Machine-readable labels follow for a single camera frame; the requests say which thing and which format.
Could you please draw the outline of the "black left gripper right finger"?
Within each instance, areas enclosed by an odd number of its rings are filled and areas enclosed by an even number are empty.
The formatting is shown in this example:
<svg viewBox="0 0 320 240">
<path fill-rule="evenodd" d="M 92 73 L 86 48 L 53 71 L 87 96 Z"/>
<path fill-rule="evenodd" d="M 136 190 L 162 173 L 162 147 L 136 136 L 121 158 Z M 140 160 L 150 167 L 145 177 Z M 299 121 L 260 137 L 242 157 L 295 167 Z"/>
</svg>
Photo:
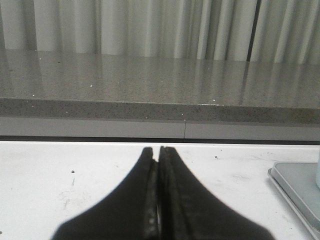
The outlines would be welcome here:
<svg viewBox="0 0 320 240">
<path fill-rule="evenodd" d="M 158 159 L 160 236 L 163 240 L 272 240 L 264 227 L 215 197 L 173 147 Z"/>
</svg>

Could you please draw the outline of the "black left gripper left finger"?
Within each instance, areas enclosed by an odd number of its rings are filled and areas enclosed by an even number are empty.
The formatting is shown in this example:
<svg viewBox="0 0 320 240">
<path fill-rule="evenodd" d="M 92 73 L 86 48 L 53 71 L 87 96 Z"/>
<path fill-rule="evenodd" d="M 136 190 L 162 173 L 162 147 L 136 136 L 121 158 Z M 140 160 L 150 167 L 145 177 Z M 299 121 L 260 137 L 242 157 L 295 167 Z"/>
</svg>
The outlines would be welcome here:
<svg viewBox="0 0 320 240">
<path fill-rule="evenodd" d="M 145 147 L 123 181 L 99 203 L 61 224 L 54 240 L 157 240 L 158 164 Z"/>
</svg>

